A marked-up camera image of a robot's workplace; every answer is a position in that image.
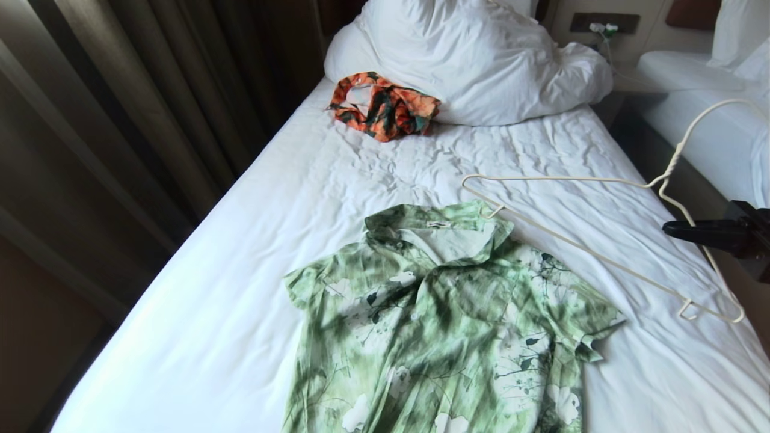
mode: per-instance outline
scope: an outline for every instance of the curtain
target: curtain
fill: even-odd
[[[0,0],[0,235],[119,324],[323,75],[313,0]]]

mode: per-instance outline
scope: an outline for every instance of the white wire hanger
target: white wire hanger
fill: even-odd
[[[737,324],[738,322],[742,321],[745,318],[745,315],[746,315],[745,314],[745,310],[744,310],[743,306],[740,305],[740,303],[738,302],[738,299],[735,298],[735,295],[732,293],[732,291],[730,291],[729,287],[727,286],[727,282],[725,281],[725,277],[722,275],[722,272],[719,269],[719,266],[717,265],[716,260],[714,260],[714,256],[711,254],[711,251],[709,251],[708,248],[704,247],[703,251],[705,252],[706,257],[708,258],[708,261],[711,263],[711,266],[714,268],[714,271],[716,272],[716,274],[717,274],[717,276],[719,278],[719,282],[721,283],[722,289],[723,290],[727,290],[727,293],[730,295],[730,301],[733,303],[733,305],[735,305],[735,307],[738,308],[739,315],[737,317],[725,316],[724,314],[721,314],[721,313],[719,313],[717,311],[711,310],[710,308],[707,308],[705,305],[699,304],[698,302],[693,301],[691,298],[688,298],[688,297],[685,297],[685,296],[679,294],[675,290],[672,290],[672,289],[670,289],[670,288],[668,288],[666,286],[663,286],[663,285],[661,285],[659,283],[656,283],[655,281],[645,277],[644,275],[641,275],[638,272],[635,272],[632,269],[629,269],[629,268],[619,264],[618,262],[616,262],[616,261],[614,261],[614,260],[612,260],[612,259],[610,259],[608,257],[605,257],[605,256],[603,256],[603,255],[601,255],[599,253],[596,253],[596,252],[594,252],[592,250],[589,250],[587,247],[584,247],[584,246],[580,245],[579,243],[576,243],[573,240],[570,240],[567,237],[564,237],[564,236],[560,235],[559,233],[556,233],[553,230],[550,230],[547,227],[542,226],[541,224],[533,221],[531,218],[527,218],[526,216],[522,215],[521,213],[516,212],[515,210],[513,210],[509,206],[506,206],[503,203],[500,203],[500,202],[498,202],[496,200],[491,199],[488,196],[485,196],[481,192],[479,192],[477,190],[474,190],[473,188],[469,187],[465,183],[469,179],[473,179],[473,178],[479,178],[479,179],[484,179],[484,180],[494,180],[494,181],[509,181],[509,180],[578,180],[578,181],[583,181],[583,182],[625,183],[627,185],[636,186],[638,188],[645,188],[645,189],[651,189],[651,188],[655,187],[656,185],[658,185],[659,183],[662,183],[661,187],[660,187],[660,190],[658,191],[658,195],[661,197],[661,199],[663,199],[663,200],[669,202],[670,204],[676,206],[685,215],[685,219],[687,219],[687,221],[690,223],[690,225],[692,225],[694,227],[695,226],[695,221],[692,219],[692,216],[690,216],[690,213],[687,211],[685,206],[682,205],[681,203],[679,203],[678,201],[672,199],[671,197],[667,196],[666,193],[665,193],[665,190],[666,190],[666,188],[668,188],[668,184],[669,184],[669,182],[671,180],[671,175],[673,174],[674,169],[676,168],[676,166],[677,166],[677,164],[678,164],[678,162],[679,162],[679,160],[681,158],[682,152],[684,151],[685,146],[687,146],[687,143],[688,143],[688,141],[690,139],[690,136],[692,135],[692,132],[695,129],[695,127],[710,112],[712,112],[712,111],[714,111],[714,110],[716,110],[716,109],[718,109],[718,108],[720,108],[722,106],[726,106],[726,105],[729,105],[729,104],[738,104],[738,103],[746,104],[746,105],[752,107],[756,112],[759,113],[759,115],[761,117],[763,117],[763,118],[765,118],[765,120],[767,120],[767,116],[762,112],[762,110],[759,107],[757,107],[756,104],[754,104],[751,101],[748,101],[747,99],[726,99],[725,101],[722,101],[722,102],[714,104],[713,106],[711,106],[708,109],[706,109],[703,113],[701,113],[690,124],[690,126],[687,129],[687,132],[685,133],[685,137],[682,139],[682,141],[679,144],[677,144],[677,146],[675,148],[675,151],[674,151],[674,155],[671,157],[671,161],[668,163],[668,168],[665,170],[665,172],[663,174],[661,174],[660,176],[656,177],[655,179],[653,179],[652,182],[647,183],[647,184],[631,182],[630,180],[626,180],[626,179],[600,178],[600,177],[579,177],[579,176],[514,176],[514,177],[499,177],[499,176],[486,176],[486,175],[483,175],[483,174],[470,174],[470,175],[465,176],[463,178],[463,180],[462,180],[460,185],[464,189],[466,189],[469,192],[471,192],[472,194],[480,197],[483,200],[486,200],[488,203],[491,203],[491,204],[493,204],[493,205],[495,205],[497,207],[497,209],[491,215],[486,216],[486,218],[493,218],[496,215],[498,215],[501,211],[507,210],[507,211],[511,212],[513,215],[515,215],[516,217],[521,218],[522,220],[526,221],[529,224],[532,224],[533,226],[539,228],[540,230],[543,230],[544,232],[550,234],[551,236],[554,236],[554,237],[556,237],[558,239],[561,239],[564,242],[569,243],[573,247],[576,247],[576,248],[578,248],[580,250],[583,250],[583,251],[589,253],[590,255],[598,258],[599,260],[603,260],[604,262],[609,263],[612,266],[617,267],[618,269],[623,270],[624,272],[626,272],[626,273],[628,273],[628,274],[630,274],[630,275],[632,275],[634,277],[637,277],[638,279],[644,281],[645,283],[648,283],[648,284],[650,284],[653,287],[657,287],[658,289],[663,290],[664,292],[666,292],[667,294],[670,294],[671,296],[678,297],[682,301],[682,306],[679,309],[679,311],[677,312],[677,316],[678,317],[681,317],[681,318],[683,318],[683,319],[685,319],[687,321],[693,321],[694,319],[696,319],[698,317],[698,315],[685,316],[685,311],[689,307],[697,307],[701,311],[703,311],[703,312],[705,312],[707,314],[710,314],[712,316],[715,316],[715,317],[717,317],[717,318],[719,318],[719,319],[721,319],[723,321],[727,321],[727,322],[730,322],[730,323],[733,323],[733,324]]]

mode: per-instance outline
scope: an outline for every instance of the wall outlet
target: wall outlet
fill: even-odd
[[[611,14],[603,12],[578,12],[572,16],[572,24],[570,25],[570,32],[573,33],[590,33],[589,27],[592,22],[600,22],[601,24],[615,24],[618,27],[618,33],[636,33],[636,28],[639,26],[640,15],[632,14]]]

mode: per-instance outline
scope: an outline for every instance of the nightstand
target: nightstand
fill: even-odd
[[[615,71],[612,92],[600,103],[591,106],[607,129],[615,121],[626,97],[663,99],[668,94],[668,90],[658,87],[633,65],[616,64]]]

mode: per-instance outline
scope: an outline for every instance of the white bed sheet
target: white bed sheet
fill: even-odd
[[[467,173],[623,176],[634,167],[580,107],[516,126],[436,126],[379,143],[323,111],[324,80],[146,291],[70,396],[54,433],[279,431],[302,324],[280,278],[358,241],[399,203],[449,205]],[[506,202],[711,306],[708,266],[666,237],[653,194],[599,183],[489,185]],[[751,325],[675,318],[679,303],[541,231],[628,316],[589,364],[588,431],[770,431],[770,362]]]
[[[657,51],[639,60],[639,72],[670,92],[666,99],[636,99],[634,104],[673,146],[701,112],[725,99],[750,99],[768,112],[768,100],[759,85],[706,65],[710,58]],[[749,107],[726,106],[709,114],[695,129],[684,156],[725,198],[756,207],[770,205],[768,126]]]

